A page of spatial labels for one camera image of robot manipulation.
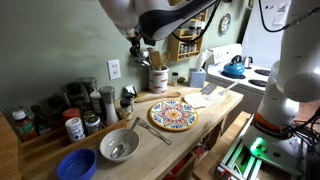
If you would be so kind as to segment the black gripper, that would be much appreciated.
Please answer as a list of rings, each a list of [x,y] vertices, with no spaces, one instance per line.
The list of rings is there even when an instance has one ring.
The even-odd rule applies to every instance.
[[[138,57],[140,55],[140,40],[141,36],[135,36],[130,38],[131,47],[129,51],[131,55],[134,57]]]

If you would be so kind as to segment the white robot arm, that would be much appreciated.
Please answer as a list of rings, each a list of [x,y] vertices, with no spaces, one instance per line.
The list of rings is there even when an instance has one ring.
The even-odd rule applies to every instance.
[[[98,0],[115,27],[137,48],[154,45],[220,0]],[[291,126],[301,102],[320,99],[320,0],[292,0],[263,99],[242,136],[252,156],[292,175],[306,172],[304,146]]]

